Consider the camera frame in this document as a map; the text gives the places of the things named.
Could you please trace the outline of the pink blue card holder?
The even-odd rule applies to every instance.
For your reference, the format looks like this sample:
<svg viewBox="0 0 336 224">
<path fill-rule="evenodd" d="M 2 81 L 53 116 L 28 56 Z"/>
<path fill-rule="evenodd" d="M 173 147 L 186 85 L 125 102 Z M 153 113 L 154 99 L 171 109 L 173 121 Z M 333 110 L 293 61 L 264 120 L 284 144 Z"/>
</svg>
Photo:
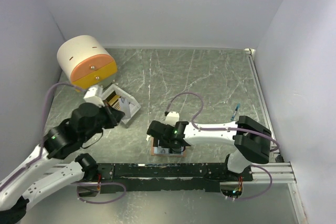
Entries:
<svg viewBox="0 0 336 224">
<path fill-rule="evenodd" d="M 170 148 L 161 147 L 159 145 L 159 141 L 151 138 L 152 140 L 152 146 L 150 154 L 152 156 L 161 156 L 161 157 L 185 157 L 186 156 L 186 150 L 183 151 L 183 148 L 181 148 L 179 151 L 174 151 Z"/>
</svg>

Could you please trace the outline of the white crest credit card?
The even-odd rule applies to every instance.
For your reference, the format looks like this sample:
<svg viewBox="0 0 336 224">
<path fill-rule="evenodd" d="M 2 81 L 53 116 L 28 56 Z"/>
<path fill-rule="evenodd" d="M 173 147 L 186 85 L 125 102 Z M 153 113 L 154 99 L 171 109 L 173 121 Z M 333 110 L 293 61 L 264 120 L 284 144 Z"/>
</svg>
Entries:
<svg viewBox="0 0 336 224">
<path fill-rule="evenodd" d="M 124 97 L 119 99 L 121 111 L 124 113 L 122 120 L 129 120 L 131 118 L 130 104 Z"/>
</svg>

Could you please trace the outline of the white silver credit card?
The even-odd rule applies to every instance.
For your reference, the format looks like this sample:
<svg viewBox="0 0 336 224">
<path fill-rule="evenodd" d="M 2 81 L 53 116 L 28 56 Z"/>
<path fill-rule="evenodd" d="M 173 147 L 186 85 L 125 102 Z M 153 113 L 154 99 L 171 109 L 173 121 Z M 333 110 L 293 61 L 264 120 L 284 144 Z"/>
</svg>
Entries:
<svg viewBox="0 0 336 224">
<path fill-rule="evenodd" d="M 163 148 L 161 146 L 157 146 L 153 148 L 153 154 L 155 155 L 169 155 L 170 149 L 169 148 Z"/>
</svg>

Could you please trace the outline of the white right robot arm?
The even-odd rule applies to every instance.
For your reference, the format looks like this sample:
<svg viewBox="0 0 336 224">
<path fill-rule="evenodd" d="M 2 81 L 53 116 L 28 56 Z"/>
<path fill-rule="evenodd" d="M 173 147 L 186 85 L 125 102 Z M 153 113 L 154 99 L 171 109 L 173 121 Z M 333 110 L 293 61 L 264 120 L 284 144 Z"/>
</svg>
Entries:
<svg viewBox="0 0 336 224">
<path fill-rule="evenodd" d="M 271 131 L 248 116 L 224 124 L 195 124 L 177 121 L 174 125 L 152 121 L 147 135 L 163 147 L 183 150 L 198 144 L 224 144 L 235 147 L 223 167 L 223 176 L 235 180 L 246 167 L 269 162 Z"/>
</svg>

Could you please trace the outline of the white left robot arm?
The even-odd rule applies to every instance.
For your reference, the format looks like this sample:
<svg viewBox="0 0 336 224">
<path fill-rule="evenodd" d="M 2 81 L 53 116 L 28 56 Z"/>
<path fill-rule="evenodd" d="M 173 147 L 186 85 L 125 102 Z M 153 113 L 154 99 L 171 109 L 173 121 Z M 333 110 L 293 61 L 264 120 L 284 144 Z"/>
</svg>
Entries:
<svg viewBox="0 0 336 224">
<path fill-rule="evenodd" d="M 82 148 L 94 135 L 116 127 L 124 112 L 108 104 L 85 102 L 71 117 L 48 131 L 32 153 L 1 181 L 1 223 L 18 223 L 35 203 L 78 182 L 97 178 L 98 164 L 88 153 L 80 154 L 60 171 L 43 174 Z"/>
</svg>

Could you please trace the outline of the yellow credit card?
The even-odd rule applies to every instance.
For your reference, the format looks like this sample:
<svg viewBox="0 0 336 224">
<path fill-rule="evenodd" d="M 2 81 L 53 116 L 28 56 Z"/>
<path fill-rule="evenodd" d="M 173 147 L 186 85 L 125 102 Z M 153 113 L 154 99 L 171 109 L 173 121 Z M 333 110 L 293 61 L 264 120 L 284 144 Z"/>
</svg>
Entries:
<svg viewBox="0 0 336 224">
<path fill-rule="evenodd" d="M 120 111 L 121 107 L 120 107 L 119 99 L 120 99 L 119 95 L 117 95 L 116 93 L 112 93 L 106 98 L 106 101 L 112 108 Z"/>
</svg>

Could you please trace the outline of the white card tray box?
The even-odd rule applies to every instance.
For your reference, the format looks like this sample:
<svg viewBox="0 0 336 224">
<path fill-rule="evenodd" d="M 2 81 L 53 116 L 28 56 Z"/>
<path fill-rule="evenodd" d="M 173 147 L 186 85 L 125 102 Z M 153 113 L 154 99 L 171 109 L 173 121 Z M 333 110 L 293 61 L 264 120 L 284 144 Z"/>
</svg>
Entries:
<svg viewBox="0 0 336 224">
<path fill-rule="evenodd" d="M 124 113 L 121 122 L 125 127 L 129 126 L 141 108 L 140 104 L 132 95 L 115 84 L 111 84 L 108 88 L 103 90 L 102 100 L 106 100 L 114 109 Z"/>
</svg>

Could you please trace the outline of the cream drawer cabinet orange fronts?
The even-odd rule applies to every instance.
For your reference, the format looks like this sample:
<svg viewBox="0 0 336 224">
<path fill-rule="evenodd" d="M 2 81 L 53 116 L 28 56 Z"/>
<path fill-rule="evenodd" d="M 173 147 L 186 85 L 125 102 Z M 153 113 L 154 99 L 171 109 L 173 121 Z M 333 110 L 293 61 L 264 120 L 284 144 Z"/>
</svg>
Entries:
<svg viewBox="0 0 336 224">
<path fill-rule="evenodd" d="M 92 36 L 67 40 L 57 52 L 57 61 L 71 84 L 87 89 L 118 71 L 114 58 Z"/>
</svg>

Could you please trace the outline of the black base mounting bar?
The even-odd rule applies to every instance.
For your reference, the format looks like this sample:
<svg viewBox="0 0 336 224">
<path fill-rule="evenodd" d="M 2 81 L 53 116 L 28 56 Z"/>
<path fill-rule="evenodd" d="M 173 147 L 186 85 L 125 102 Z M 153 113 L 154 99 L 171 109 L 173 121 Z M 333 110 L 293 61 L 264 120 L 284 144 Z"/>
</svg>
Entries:
<svg viewBox="0 0 336 224">
<path fill-rule="evenodd" d="M 123 191 L 122 186 L 111 185 L 111 182 L 125 185 L 127 192 L 203 190 L 220 193 L 222 183 L 237 185 L 239 178 L 252 181 L 251 168 L 236 174 L 227 169 L 226 163 L 99 163 L 91 179 L 81 181 L 103 183 L 103 194 Z"/>
</svg>

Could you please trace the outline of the blue pen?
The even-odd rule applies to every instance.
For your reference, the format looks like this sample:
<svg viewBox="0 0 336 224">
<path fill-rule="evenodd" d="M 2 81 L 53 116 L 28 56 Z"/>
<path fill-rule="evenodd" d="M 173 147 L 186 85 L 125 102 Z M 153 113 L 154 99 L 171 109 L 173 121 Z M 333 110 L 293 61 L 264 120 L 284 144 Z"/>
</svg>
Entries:
<svg viewBox="0 0 336 224">
<path fill-rule="evenodd" d="M 234 111 L 233 111 L 233 115 L 232 115 L 231 118 L 230 118 L 231 121 L 234 121 L 234 120 L 235 120 L 235 117 L 236 117 L 236 115 L 237 115 L 237 113 L 238 113 L 239 108 L 240 108 L 240 103 L 238 103 L 238 104 L 236 105 L 236 107 L 235 107 L 235 109 L 234 109 Z"/>
</svg>

